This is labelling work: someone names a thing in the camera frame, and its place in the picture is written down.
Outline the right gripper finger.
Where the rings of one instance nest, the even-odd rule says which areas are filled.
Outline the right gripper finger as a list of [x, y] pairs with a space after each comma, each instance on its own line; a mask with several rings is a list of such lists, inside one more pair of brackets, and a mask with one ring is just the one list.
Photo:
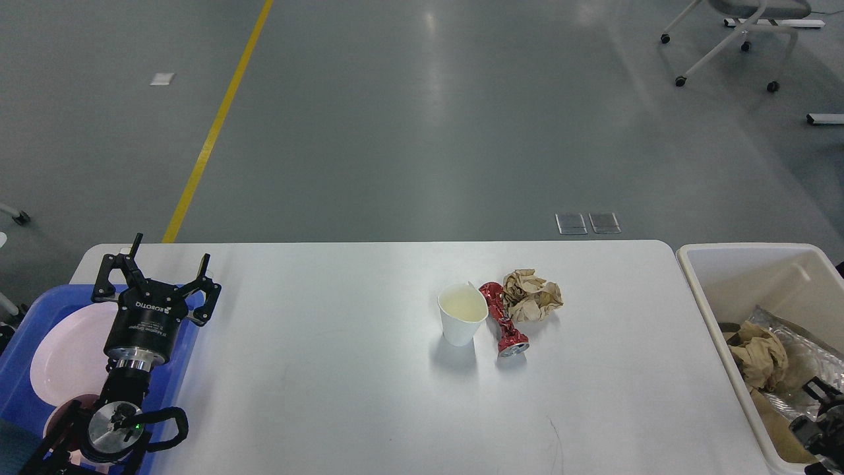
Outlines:
[[801, 389], [818, 403], [817, 413], [826, 413], [843, 405], [842, 391], [819, 377], [811, 378]]

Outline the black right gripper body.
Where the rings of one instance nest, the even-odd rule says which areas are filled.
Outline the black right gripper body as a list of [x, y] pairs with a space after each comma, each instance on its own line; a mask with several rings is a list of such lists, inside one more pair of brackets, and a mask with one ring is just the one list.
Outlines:
[[789, 424], [789, 430], [820, 464], [827, 469], [843, 469], [842, 409], [829, 409], [815, 419], [799, 416]]

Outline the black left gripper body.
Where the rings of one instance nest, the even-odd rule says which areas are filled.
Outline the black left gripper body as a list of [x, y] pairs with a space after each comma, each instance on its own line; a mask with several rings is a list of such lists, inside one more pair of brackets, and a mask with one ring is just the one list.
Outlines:
[[187, 314], [183, 300], [145, 301], [140, 294], [121, 295], [104, 354], [115, 361], [116, 369], [152, 370], [166, 364]]

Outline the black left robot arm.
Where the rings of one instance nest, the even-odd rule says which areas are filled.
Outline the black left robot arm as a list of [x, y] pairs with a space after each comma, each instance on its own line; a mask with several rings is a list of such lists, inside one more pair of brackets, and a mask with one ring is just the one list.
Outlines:
[[107, 377], [91, 408], [72, 399], [20, 469], [22, 474], [90, 474], [71, 460], [71, 447], [98, 464], [138, 472], [150, 452], [165, 451], [188, 436], [186, 412], [177, 406], [142, 409], [152, 372], [171, 361], [183, 322], [204, 327], [220, 297], [220, 284], [208, 276], [210, 255], [183, 285], [145, 277], [136, 263], [142, 234], [126, 253], [104, 255], [91, 294], [93, 303], [117, 306], [103, 352]]

